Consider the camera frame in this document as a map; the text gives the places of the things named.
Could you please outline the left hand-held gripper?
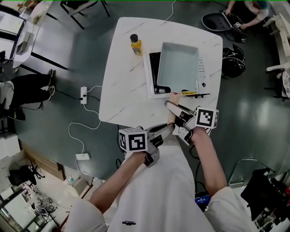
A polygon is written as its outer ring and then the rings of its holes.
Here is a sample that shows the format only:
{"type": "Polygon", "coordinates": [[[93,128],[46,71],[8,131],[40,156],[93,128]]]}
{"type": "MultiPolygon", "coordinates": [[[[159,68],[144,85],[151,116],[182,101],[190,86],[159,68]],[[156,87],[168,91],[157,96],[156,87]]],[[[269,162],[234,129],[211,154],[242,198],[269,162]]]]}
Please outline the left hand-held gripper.
{"type": "Polygon", "coordinates": [[[149,168],[160,158],[158,146],[163,143],[162,136],[169,136],[174,131],[174,123],[142,128],[125,128],[118,131],[119,147],[125,152],[146,153],[144,164],[149,168]]]}

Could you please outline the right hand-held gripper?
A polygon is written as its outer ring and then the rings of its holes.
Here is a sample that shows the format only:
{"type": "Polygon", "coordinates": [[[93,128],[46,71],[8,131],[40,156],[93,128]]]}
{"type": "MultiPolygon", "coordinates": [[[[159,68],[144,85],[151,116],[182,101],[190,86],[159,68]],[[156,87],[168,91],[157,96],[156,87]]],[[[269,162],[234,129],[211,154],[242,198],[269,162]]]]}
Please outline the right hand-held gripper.
{"type": "Polygon", "coordinates": [[[191,144],[191,137],[195,127],[214,129],[217,127],[219,110],[208,109],[198,106],[195,110],[190,110],[182,105],[176,105],[171,101],[165,102],[166,108],[172,112],[179,127],[178,136],[187,145],[191,144]]]}

